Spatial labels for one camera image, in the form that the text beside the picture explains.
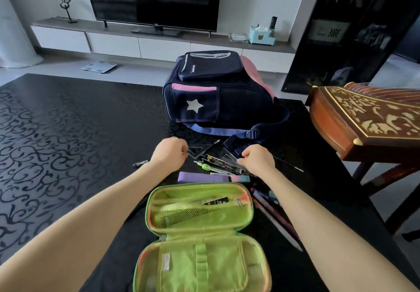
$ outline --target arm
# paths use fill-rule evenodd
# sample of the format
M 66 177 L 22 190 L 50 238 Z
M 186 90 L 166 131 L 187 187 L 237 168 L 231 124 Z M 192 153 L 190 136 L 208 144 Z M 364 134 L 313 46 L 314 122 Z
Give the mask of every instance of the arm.
M 139 201 L 188 156 L 167 138 L 150 162 L 61 217 L 0 266 L 0 291 L 77 292 Z
M 276 194 L 330 291 L 418 291 L 375 248 L 276 170 L 270 152 L 248 147 L 238 163 Z

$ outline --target tv cabinet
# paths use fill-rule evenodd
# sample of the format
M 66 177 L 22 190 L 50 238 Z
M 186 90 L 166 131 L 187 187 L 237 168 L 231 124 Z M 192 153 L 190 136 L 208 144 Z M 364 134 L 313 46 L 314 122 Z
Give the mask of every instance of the tv cabinet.
M 32 30 L 39 45 L 66 51 L 101 53 L 162 61 L 175 61 L 189 51 L 231 50 L 247 56 L 259 71 L 287 73 L 295 50 L 286 42 L 273 46 L 230 42 L 227 36 L 182 31 L 178 37 L 135 34 L 135 25 L 102 21 L 49 18 L 36 21 Z

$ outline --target backpack strap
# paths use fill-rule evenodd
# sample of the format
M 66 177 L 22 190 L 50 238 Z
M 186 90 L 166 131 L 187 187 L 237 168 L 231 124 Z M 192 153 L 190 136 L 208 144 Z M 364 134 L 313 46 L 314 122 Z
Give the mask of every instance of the backpack strap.
M 234 150 L 236 155 L 240 155 L 245 148 L 253 144 L 263 144 L 265 140 L 280 132 L 282 124 L 289 118 L 289 110 L 283 106 L 275 107 L 278 122 L 275 123 L 258 123 L 250 129 L 231 129 L 231 128 L 216 128 L 216 127 L 202 127 L 194 123 L 184 123 L 187 127 L 198 133 L 216 136 L 229 136 L 224 142 L 224 146 L 228 151 L 233 151 L 233 143 L 237 139 L 248 139 L 246 145 Z

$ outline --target forearm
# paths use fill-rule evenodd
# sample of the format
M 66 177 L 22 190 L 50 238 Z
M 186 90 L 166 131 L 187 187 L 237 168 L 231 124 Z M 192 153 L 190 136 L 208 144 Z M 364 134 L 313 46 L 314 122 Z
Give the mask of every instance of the forearm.
M 276 169 L 261 178 L 291 220 L 330 291 L 418 291 L 363 238 Z
M 57 220 L 0 267 L 0 290 L 78 291 L 130 212 L 168 174 L 147 163 Z

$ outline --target left hand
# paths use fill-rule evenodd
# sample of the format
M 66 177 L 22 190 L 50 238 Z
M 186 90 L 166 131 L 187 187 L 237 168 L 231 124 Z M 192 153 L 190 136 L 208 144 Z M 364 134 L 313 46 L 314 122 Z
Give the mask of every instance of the left hand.
M 185 140 L 170 137 L 162 140 L 155 148 L 151 163 L 157 163 L 169 173 L 181 168 L 188 157 L 188 145 Z

